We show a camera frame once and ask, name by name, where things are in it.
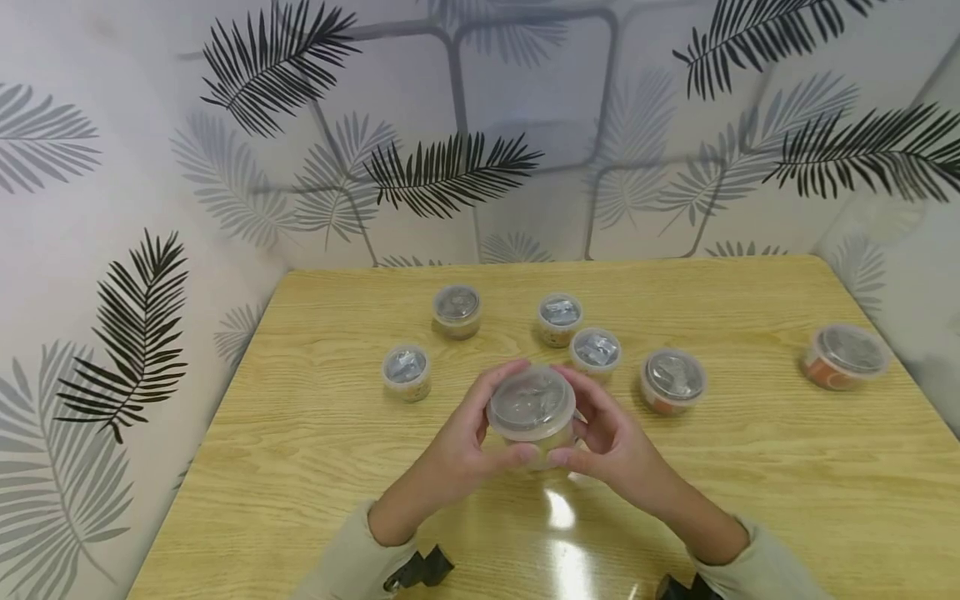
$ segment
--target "jar with orange label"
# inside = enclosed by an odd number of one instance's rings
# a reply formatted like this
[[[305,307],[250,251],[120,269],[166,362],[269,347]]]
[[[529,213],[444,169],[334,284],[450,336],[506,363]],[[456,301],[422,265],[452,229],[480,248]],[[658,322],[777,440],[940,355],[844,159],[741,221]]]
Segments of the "jar with orange label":
[[[817,331],[803,362],[807,379],[837,392],[856,389],[883,375],[889,366],[890,352],[883,341],[850,324]]]
[[[672,417],[703,398],[707,372],[692,355],[675,348],[656,350],[640,368],[643,399],[655,413]]]

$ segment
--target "black palm leaf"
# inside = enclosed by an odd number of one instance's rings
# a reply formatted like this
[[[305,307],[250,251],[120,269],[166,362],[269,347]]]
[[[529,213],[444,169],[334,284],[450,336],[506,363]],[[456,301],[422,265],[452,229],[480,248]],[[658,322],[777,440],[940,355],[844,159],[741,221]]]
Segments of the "black palm leaf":
[[[113,262],[108,280],[100,281],[100,328],[93,331],[107,345],[112,368],[76,357],[83,381],[62,378],[68,391],[58,394],[76,415],[58,420],[101,422],[120,444],[120,426],[147,422],[140,413],[147,404],[169,398],[186,367],[177,361],[182,348],[170,348],[182,334],[174,327],[180,322],[187,276],[180,268],[186,261],[183,244],[176,233],[162,245],[159,237],[144,233],[146,241],[130,252],[137,278]]]
[[[844,0],[863,16],[874,5],[887,0]],[[809,19],[824,42],[839,37],[846,29],[839,0],[717,0],[709,30],[693,28],[693,43],[686,54],[673,56],[686,63],[686,96],[690,89],[701,98],[715,98],[715,92],[732,91],[731,63],[741,69],[792,55],[812,53],[817,46]]]
[[[416,154],[408,156],[406,164],[391,143],[386,155],[375,149],[364,167],[380,189],[377,204],[386,198],[394,208],[403,203],[419,217],[432,214],[443,219],[452,216],[450,210],[460,212],[457,203],[473,206],[520,187],[517,179],[530,177],[527,172],[538,165],[534,160],[543,156],[527,152],[522,141],[523,134],[508,141],[498,137],[484,158],[484,134],[456,134],[426,150],[417,144]]]
[[[840,115],[818,117],[783,139],[776,177],[780,187],[797,180],[801,196],[837,197],[839,187],[853,191],[861,178],[876,192],[875,179],[888,194],[908,201],[932,198],[948,202],[941,182],[960,192],[960,138],[945,141],[960,123],[960,113],[939,111],[936,104],[871,111],[857,123],[834,133]]]
[[[218,19],[217,27],[210,28],[213,40],[204,46],[204,57],[218,81],[204,77],[213,97],[201,100],[226,108],[248,133],[282,132],[271,113],[293,114],[291,108],[323,98],[337,83],[324,63],[343,67],[344,56],[360,52],[343,34],[356,21],[356,13],[341,17],[339,7],[329,13],[325,8],[321,4],[308,21],[309,0],[282,8],[275,0],[269,19],[260,11],[255,26],[252,14],[247,14],[246,38],[236,21],[228,33]]]

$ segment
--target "beige sleeve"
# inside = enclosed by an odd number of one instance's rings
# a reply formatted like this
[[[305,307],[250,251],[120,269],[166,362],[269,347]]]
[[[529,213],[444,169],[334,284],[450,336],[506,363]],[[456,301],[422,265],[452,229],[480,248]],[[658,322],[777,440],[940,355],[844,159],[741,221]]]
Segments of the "beige sleeve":
[[[385,548],[373,538],[367,513],[373,500],[362,503],[324,550],[291,600],[386,600],[395,592],[384,582],[404,566],[417,551],[414,540]]]
[[[737,516],[750,534],[750,545],[723,566],[703,564],[691,556],[697,572],[724,600],[829,600],[799,560],[761,525]]]

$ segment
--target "plastic container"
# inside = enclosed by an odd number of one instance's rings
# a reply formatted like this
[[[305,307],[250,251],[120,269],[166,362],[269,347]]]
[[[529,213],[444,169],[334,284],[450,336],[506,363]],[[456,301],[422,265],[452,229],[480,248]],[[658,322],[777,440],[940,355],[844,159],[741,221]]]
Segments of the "plastic container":
[[[546,454],[573,445],[576,396],[569,382],[546,366],[531,367],[503,380],[487,403],[487,420],[507,444],[527,442],[540,449],[532,470],[549,466]]]
[[[433,318],[451,340],[466,340],[480,330],[480,294],[468,285],[448,285],[433,297]]]
[[[679,415],[703,398],[707,372],[700,361],[683,350],[662,348],[643,361],[640,388],[655,413]]]
[[[568,303],[566,310],[558,304]],[[584,321],[584,307],[569,294],[547,294],[537,307],[540,339],[551,348],[566,348]]]
[[[380,366],[387,395],[404,402],[418,402],[430,394],[430,357],[419,346],[397,346]]]
[[[850,324],[832,324],[813,335],[803,363],[807,379],[834,391],[853,390],[883,375],[890,366],[886,344]]]
[[[570,342],[573,368],[600,382],[610,380],[622,356],[620,341],[600,327],[585,327],[577,331]]]

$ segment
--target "wooden table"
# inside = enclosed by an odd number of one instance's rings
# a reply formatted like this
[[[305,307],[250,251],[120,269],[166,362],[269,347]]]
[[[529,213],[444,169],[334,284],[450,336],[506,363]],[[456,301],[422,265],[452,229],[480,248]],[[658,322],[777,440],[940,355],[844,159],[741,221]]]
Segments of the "wooden table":
[[[443,285],[480,291],[480,333],[431,330]],[[343,518],[419,455],[482,369],[558,362],[533,334],[563,290],[586,324],[620,338],[610,384],[666,458],[731,511],[766,523],[837,598],[952,597],[960,589],[960,446],[902,365],[860,392],[805,381],[819,326],[870,326],[811,256],[625,263],[298,271],[279,285],[133,588],[131,598],[282,599]],[[433,392],[383,395],[395,344],[430,352]],[[708,396],[668,419],[639,404],[634,374],[661,346],[698,356]],[[457,567],[405,598],[651,598],[692,576],[682,545],[601,484],[515,473],[430,519]]]

